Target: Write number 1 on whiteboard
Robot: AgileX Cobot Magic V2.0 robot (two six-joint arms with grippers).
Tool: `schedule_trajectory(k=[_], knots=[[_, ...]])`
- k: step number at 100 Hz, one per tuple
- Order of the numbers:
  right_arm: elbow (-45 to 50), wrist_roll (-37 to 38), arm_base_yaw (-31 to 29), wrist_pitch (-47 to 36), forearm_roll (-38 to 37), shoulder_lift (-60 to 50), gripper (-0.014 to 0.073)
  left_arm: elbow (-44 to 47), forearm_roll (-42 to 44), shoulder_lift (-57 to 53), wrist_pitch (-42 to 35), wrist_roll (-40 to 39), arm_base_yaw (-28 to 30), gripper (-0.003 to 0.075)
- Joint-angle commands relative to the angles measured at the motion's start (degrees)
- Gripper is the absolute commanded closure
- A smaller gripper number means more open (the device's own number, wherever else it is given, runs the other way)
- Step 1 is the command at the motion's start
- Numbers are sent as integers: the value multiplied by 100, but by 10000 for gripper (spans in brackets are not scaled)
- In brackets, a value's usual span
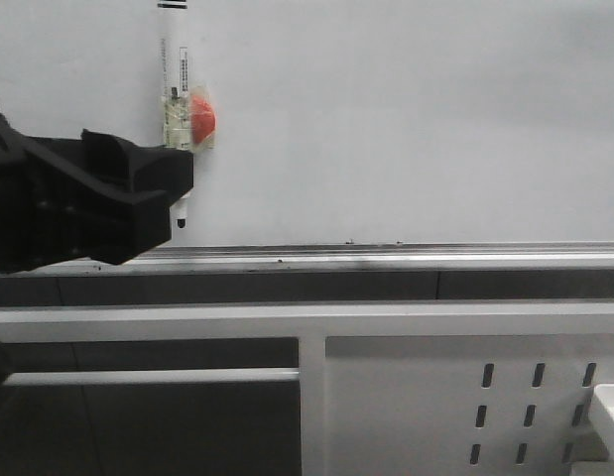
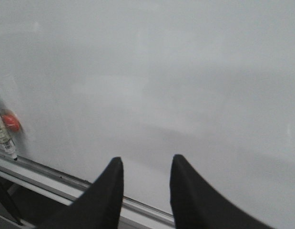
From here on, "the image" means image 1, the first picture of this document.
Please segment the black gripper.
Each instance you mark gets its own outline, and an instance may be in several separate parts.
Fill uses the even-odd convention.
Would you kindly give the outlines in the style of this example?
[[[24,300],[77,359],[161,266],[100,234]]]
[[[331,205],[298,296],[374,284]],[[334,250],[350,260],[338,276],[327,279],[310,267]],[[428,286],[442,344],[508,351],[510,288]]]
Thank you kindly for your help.
[[[22,135],[0,110],[0,274],[87,258],[119,265],[169,241],[193,155],[83,130]]]

